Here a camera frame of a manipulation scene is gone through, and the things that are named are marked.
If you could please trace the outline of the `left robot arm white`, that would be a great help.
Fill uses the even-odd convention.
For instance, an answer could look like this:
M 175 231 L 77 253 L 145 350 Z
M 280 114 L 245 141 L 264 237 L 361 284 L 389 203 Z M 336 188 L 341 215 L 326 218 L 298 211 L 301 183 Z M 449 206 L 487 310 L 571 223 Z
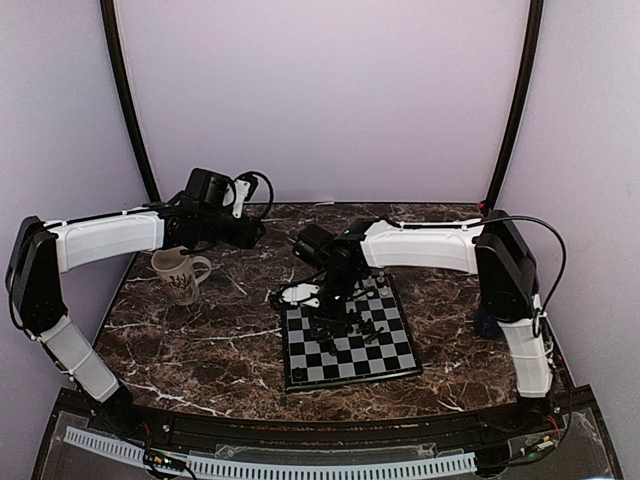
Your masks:
M 265 234 L 275 191 L 262 172 L 235 177 L 203 168 L 168 201 L 99 215 L 45 221 L 22 220 L 6 270 L 9 311 L 16 329 L 39 344 L 60 373 L 98 405 L 120 436 L 141 427 L 131 393 L 74 320 L 71 281 L 81 270 L 113 266 L 140 252 L 174 251 L 180 261 L 203 262 L 223 244 L 251 249 Z

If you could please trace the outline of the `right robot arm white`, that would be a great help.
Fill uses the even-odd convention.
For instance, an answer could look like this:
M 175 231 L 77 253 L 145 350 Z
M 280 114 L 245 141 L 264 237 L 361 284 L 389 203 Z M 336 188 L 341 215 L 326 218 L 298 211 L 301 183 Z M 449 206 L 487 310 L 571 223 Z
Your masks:
M 521 434 L 534 432 L 549 416 L 544 399 L 551 390 L 551 351 L 542 325 L 546 304 L 539 295 L 535 257 L 516 227 L 519 217 L 501 210 L 485 219 L 407 223 L 387 218 L 359 220 L 334 235 L 316 225 L 298 234 L 294 254 L 323 279 L 295 282 L 277 294 L 289 305 L 311 310 L 317 339 L 331 344 L 353 325 L 347 309 L 359 281 L 375 269 L 426 267 L 477 276 L 481 312 L 494 319 L 506 337 L 516 372 L 518 394 L 526 398 L 510 413 Z

